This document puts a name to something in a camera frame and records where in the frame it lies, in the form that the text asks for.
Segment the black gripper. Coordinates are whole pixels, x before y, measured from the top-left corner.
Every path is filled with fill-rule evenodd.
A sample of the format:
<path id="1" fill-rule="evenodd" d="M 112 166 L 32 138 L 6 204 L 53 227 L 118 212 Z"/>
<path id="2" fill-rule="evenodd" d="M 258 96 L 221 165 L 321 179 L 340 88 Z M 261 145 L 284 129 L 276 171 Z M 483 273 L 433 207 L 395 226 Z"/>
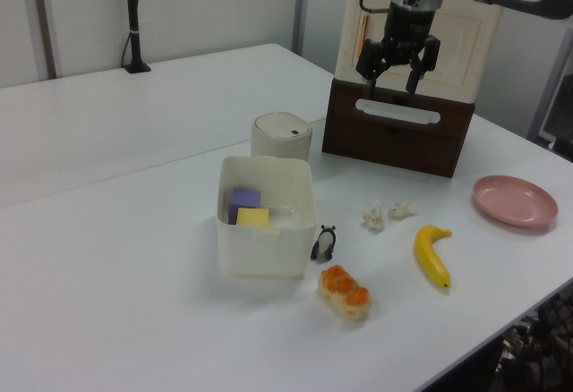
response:
<path id="1" fill-rule="evenodd" d="M 391 3 L 383 41 L 364 41 L 355 69 L 373 98 L 377 79 L 391 66 L 409 64 L 406 91 L 414 95 L 419 81 L 437 64 L 440 41 L 430 34 L 435 11 L 420 12 Z"/>

